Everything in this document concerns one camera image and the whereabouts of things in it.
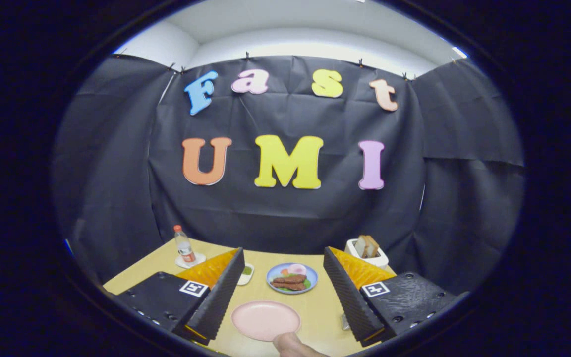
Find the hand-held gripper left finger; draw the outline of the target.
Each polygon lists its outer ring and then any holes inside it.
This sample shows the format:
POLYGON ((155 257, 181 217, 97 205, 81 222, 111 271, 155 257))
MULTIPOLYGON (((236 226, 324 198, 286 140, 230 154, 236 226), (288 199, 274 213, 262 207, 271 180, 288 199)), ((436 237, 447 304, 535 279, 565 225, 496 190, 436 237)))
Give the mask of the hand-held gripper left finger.
POLYGON ((176 265, 179 254, 161 247, 105 283, 133 315, 189 341, 216 338, 244 270, 244 249, 216 247, 197 266, 176 265))

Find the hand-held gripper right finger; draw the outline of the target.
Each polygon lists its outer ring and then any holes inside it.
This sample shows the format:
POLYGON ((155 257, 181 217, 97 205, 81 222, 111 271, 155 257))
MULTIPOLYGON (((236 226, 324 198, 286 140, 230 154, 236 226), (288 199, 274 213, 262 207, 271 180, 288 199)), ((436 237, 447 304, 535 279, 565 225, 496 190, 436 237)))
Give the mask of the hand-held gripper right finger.
POLYGON ((392 274, 333 247, 325 248, 323 267, 362 347, 426 325, 464 299, 418 273, 392 274))

